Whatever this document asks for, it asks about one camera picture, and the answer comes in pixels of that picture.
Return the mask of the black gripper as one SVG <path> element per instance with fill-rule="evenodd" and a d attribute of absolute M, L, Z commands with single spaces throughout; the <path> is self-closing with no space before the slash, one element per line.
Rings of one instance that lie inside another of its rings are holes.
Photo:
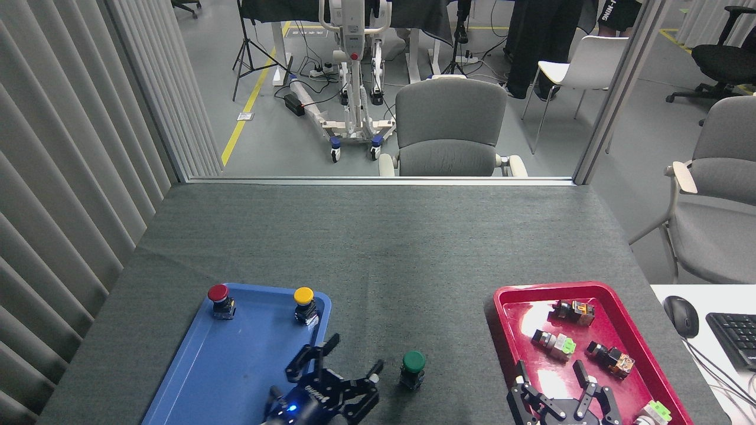
<path fill-rule="evenodd" d="M 299 384 L 286 394 L 277 385 L 270 387 L 264 424 L 329 424 L 340 415 L 348 423 L 361 423 L 378 404 L 377 384 L 383 360 L 377 360 L 364 378 L 344 380 L 333 371 L 322 371 L 320 375 L 324 358 L 337 347 L 340 338 L 340 334 L 333 334 L 324 344 L 301 347 L 286 366 L 287 381 Z M 311 361 L 314 361 L 315 373 L 304 376 Z"/>
<path fill-rule="evenodd" d="M 553 400 L 531 385 L 526 363 L 518 361 L 514 382 L 508 393 L 508 404 L 516 424 L 598 424 L 598 417 L 589 409 L 595 398 L 602 411 L 602 424 L 621 424 L 622 418 L 615 393 L 607 385 L 599 385 L 588 374 L 584 363 L 573 364 L 578 384 L 583 389 L 579 400 Z"/>

